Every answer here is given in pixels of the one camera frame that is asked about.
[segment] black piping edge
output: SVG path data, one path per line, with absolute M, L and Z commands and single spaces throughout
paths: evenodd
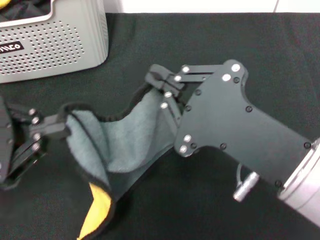
M 88 172 L 86 172 L 81 167 L 81 165 L 77 162 L 77 160 L 75 159 L 75 157 L 73 155 L 71 157 L 71 161 L 75 165 L 75 169 L 79 173 L 79 175 L 81 176 L 82 179 L 84 179 L 86 182 L 88 182 L 88 184 L 92 183 L 92 184 L 96 185 L 97 187 L 103 189 L 103 191 L 105 191 L 109 195 L 109 197 L 111 198 L 111 205 L 110 205 L 110 209 L 109 209 L 109 212 L 108 212 L 108 215 L 106 216 L 106 218 L 102 221 L 102 223 L 99 225 L 99 227 L 96 230 L 94 230 L 93 232 L 89 233 L 88 235 L 86 235 L 82 238 L 82 240 L 95 239 L 95 237 L 97 237 L 107 227 L 107 225 L 110 223 L 110 221 L 113 219 L 113 217 L 115 215 L 115 210 L 116 210 L 116 202 L 114 201 L 115 197 L 113 196 L 110 187 L 108 185 L 106 185 L 103 181 L 101 181 L 100 179 L 98 179 L 98 178 L 92 176 L 91 174 L 89 174 Z
M 119 121 L 121 119 L 124 119 L 126 116 L 128 116 L 131 111 L 134 109 L 134 107 L 141 102 L 143 97 L 152 89 L 153 87 L 148 84 L 144 83 L 141 87 L 139 87 L 135 93 L 133 94 L 133 97 L 129 103 L 129 105 L 120 113 L 115 115 L 109 115 L 109 116 L 100 116 L 98 115 L 95 110 L 88 104 L 83 102 L 70 102 L 67 104 L 64 104 L 58 111 L 58 122 L 66 122 L 67 117 L 69 114 L 72 113 L 72 111 L 75 110 L 83 110 L 83 111 L 90 111 L 92 112 L 95 117 L 100 122 L 115 122 Z

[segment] black table surface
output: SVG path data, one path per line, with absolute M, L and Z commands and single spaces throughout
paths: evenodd
M 0 85 L 7 102 L 55 114 L 83 101 L 100 115 L 120 112 L 151 64 L 236 59 L 246 93 L 261 110 L 312 140 L 320 136 L 320 15 L 107 14 L 109 56 L 79 72 Z M 75 239 L 92 202 L 63 142 L 0 193 L 0 239 Z M 263 181 L 243 203 L 232 195 L 237 163 L 218 150 L 161 157 L 116 207 L 106 240 L 318 240 L 320 229 L 280 202 Z

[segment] robotic arm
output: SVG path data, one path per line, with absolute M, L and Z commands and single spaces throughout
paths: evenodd
M 248 71 L 236 60 L 185 65 L 177 74 L 152 65 L 145 77 L 163 93 L 159 108 L 179 155 L 188 157 L 206 146 L 224 151 L 252 171 L 244 181 L 238 174 L 236 201 L 263 179 L 274 186 L 280 200 L 320 227 L 319 141 L 312 142 L 252 105 L 245 94 L 247 79 Z M 198 86 L 183 103 L 181 93 L 191 85 Z M 8 105 L 2 98 L 0 116 L 2 187 L 13 186 L 46 152 L 46 140 L 71 134 L 61 115 L 42 117 L 35 109 Z

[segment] metal screw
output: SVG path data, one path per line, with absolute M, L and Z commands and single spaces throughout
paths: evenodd
M 248 113 L 251 113 L 252 110 L 253 110 L 252 106 L 247 106 L 247 107 L 245 108 L 245 111 L 248 112 Z
M 190 68 L 188 67 L 188 66 L 184 66 L 183 68 L 182 68 L 182 72 L 184 72 L 184 73 L 187 73 L 187 72 L 189 72 L 190 71 Z
M 182 79 L 182 77 L 181 77 L 180 75 L 176 75 L 176 76 L 174 77 L 174 80 L 175 80 L 176 82 L 180 82 L 181 79 Z
M 222 80 L 225 81 L 225 82 L 229 81 L 230 79 L 231 79 L 231 75 L 230 74 L 225 74 L 225 75 L 222 76 Z
M 185 110 L 186 110 L 187 112 L 190 112 L 190 111 L 191 111 L 191 106 L 187 105 L 187 106 L 185 107 Z
M 240 82 L 240 78 L 238 78 L 237 76 L 233 79 L 233 82 L 235 84 L 238 84 Z
M 198 146 L 197 146 L 197 144 L 196 143 L 191 143 L 191 148 L 192 149 L 196 149 Z
M 167 107 L 168 107 L 168 103 L 166 103 L 166 102 L 163 102 L 160 105 L 160 108 L 162 108 L 162 109 L 166 109 Z
M 275 181 L 274 185 L 277 187 L 277 188 L 281 188 L 282 187 L 282 182 L 280 180 L 277 180 Z
M 311 143 L 310 142 L 305 142 L 303 146 L 304 146 L 305 149 L 310 149 L 311 148 Z
M 220 149 L 221 150 L 225 150 L 227 148 L 227 144 L 226 143 L 222 143 L 221 145 L 220 145 Z
M 182 145 L 179 149 L 179 153 L 185 154 L 187 152 L 188 148 L 186 145 Z
M 32 145 L 32 151 L 37 152 L 39 150 L 40 150 L 40 144 L 38 142 Z
M 189 143 L 191 141 L 191 135 L 185 135 L 183 138 L 183 141 L 185 141 L 186 143 Z
M 233 72 L 238 72 L 240 70 L 240 68 L 241 68 L 240 65 L 236 63 L 236 64 L 232 65 L 231 70 Z
M 30 115 L 30 116 L 33 116 L 33 115 L 36 114 L 36 112 L 37 112 L 37 110 L 35 110 L 34 108 L 31 108 L 31 109 L 29 110 L 29 115 Z
M 39 117 L 36 116 L 36 117 L 34 117 L 34 118 L 32 119 L 31 122 L 32 122 L 33 125 L 37 125 L 37 124 L 40 122 L 40 119 L 39 119 Z
M 172 96 L 172 93 L 170 91 L 167 91 L 165 94 L 164 94 L 164 97 L 165 98 L 170 98 Z
M 202 94 L 202 91 L 200 89 L 195 90 L 195 95 L 200 96 Z
M 33 140 L 35 140 L 35 141 L 39 141 L 41 139 L 41 134 L 40 133 L 35 133 L 34 135 L 33 135 Z

